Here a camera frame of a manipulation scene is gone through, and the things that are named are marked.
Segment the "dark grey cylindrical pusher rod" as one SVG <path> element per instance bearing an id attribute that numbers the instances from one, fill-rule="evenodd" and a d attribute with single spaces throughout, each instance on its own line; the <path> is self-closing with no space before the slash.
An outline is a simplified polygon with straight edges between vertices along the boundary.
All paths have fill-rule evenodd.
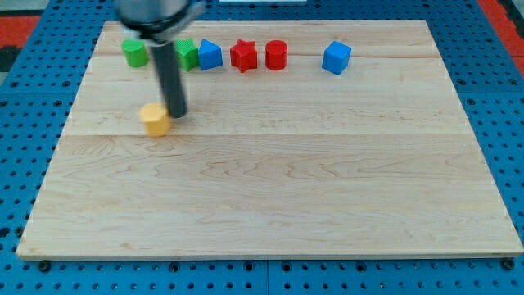
<path id="1" fill-rule="evenodd" d="M 174 42 L 169 41 L 152 47 L 151 53 L 169 115 L 173 118 L 181 118 L 187 113 L 187 103 Z"/>

